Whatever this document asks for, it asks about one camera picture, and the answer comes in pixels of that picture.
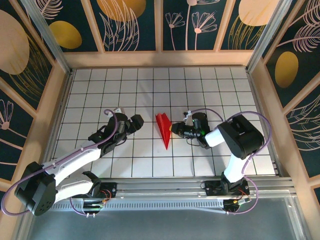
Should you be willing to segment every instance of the yellow oval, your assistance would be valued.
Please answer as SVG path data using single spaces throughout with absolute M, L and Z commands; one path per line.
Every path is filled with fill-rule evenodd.
M 56 42 L 66 49 L 76 49 L 82 44 L 79 31 L 66 21 L 55 21 L 50 24 Z
M 239 18 L 249 26 L 263 26 L 269 22 L 279 0 L 241 0 Z
M 275 64 L 275 82 L 280 88 L 289 87 L 295 80 L 299 68 L 297 56 L 285 51 L 280 55 Z
M 0 69 L 8 74 L 23 72 L 29 61 L 28 35 L 10 14 L 0 10 Z
M 146 9 L 146 0 L 97 0 L 97 3 L 102 10 L 102 12 L 115 21 L 124 22 L 124 20 L 130 20 L 125 17 L 125 8 L 132 9 L 135 17 L 140 17 Z

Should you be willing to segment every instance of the flower drawing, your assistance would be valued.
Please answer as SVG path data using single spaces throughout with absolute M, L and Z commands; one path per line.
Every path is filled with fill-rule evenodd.
M 199 12 L 192 14 L 192 24 L 195 32 L 194 50 L 197 50 L 198 34 L 213 32 L 217 30 L 217 24 L 215 24 L 215 12 L 204 12 L 199 17 Z
M 169 28 L 170 28 L 172 46 L 173 46 L 173 50 L 175 51 L 176 47 L 175 47 L 172 29 L 182 27 L 186 24 L 186 22 L 183 21 L 183 17 L 181 15 L 181 12 L 173 13 L 172 15 L 171 15 L 171 13 L 168 12 L 165 14 L 165 19 L 166 19 L 166 22 L 168 23 Z
M 216 3 L 220 2 L 220 0 L 186 0 L 186 2 L 188 3 L 189 7 L 188 7 L 188 12 L 187 12 L 187 16 L 186 16 L 186 25 L 185 25 L 185 50 L 188 50 L 188 26 L 189 26 L 189 16 L 190 16 L 191 6 L 216 4 Z
M 7 101 L 5 103 L 5 101 L 3 99 L 0 99 L 0 132 L 9 130 L 9 131 L 13 132 L 14 134 L 26 139 L 27 138 L 26 136 L 14 131 L 10 128 L 10 121 L 12 119 L 13 112 L 14 112 L 14 104 L 10 101 Z M 22 150 L 21 146 L 15 145 L 15 144 L 8 142 L 4 139 L 0 138 L 0 142 L 7 144 L 13 148 Z M 0 164 L 13 165 L 11 163 L 3 163 L 3 162 L 0 162 Z

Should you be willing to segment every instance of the red paper airplane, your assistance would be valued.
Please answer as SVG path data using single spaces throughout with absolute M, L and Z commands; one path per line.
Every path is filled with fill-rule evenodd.
M 161 136 L 162 136 L 162 140 L 164 142 L 165 145 L 165 149 L 168 150 L 168 146 L 169 146 L 169 141 L 170 141 L 170 135 L 171 135 L 171 131 L 170 131 L 170 127 L 171 127 L 171 122 L 168 118 L 168 116 L 163 113 L 159 113 L 155 116 L 156 122 L 158 124 Z

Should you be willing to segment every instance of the white grid mat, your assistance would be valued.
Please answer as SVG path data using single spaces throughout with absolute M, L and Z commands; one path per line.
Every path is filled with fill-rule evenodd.
M 166 113 L 174 123 L 181 122 L 187 110 L 210 108 L 224 119 L 257 110 L 243 67 L 79 69 L 53 158 L 69 153 L 106 125 L 103 111 L 117 106 L 124 107 L 129 118 L 140 114 L 142 129 L 77 173 L 92 171 L 100 178 L 219 176 L 230 158 L 225 143 L 207 150 L 173 135 L 166 150 L 155 115 Z M 221 123 L 211 112 L 207 117 L 211 129 Z M 257 116 L 245 117 L 263 132 Z M 246 174 L 274 175 L 275 168 L 265 149 L 248 165 Z

